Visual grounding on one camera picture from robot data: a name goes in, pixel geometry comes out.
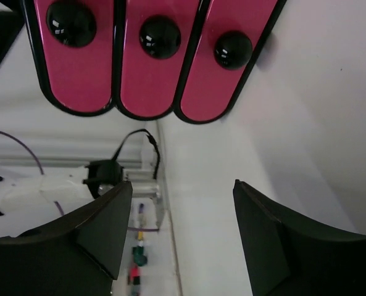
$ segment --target purple cable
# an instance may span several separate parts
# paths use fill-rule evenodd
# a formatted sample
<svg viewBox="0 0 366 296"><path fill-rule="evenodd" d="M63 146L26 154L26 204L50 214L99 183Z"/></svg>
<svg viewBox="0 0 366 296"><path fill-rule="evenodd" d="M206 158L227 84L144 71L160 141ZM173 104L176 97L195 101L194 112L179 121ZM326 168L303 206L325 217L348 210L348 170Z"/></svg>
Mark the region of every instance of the purple cable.
<svg viewBox="0 0 366 296"><path fill-rule="evenodd" d="M40 170L40 173L42 175L44 175L44 170L43 170L43 167L41 166L41 163L39 161L39 159L37 158L37 156L33 153L32 150L30 150L30 148L28 146L25 145L25 143L23 143L20 139L17 139L16 137L10 135L10 134L7 134L3 131L0 131L0 134L2 134L3 136L6 136L10 139L13 139L15 142L17 142L18 144L20 144L23 148L25 148L29 153L30 155L33 157L33 159L35 160L37 166L39 167L39 170Z"/></svg>
<svg viewBox="0 0 366 296"><path fill-rule="evenodd" d="M65 215L64 209L61 207L61 205L59 204L59 202L54 202L54 204L57 206L60 215L61 216L64 216Z"/></svg>

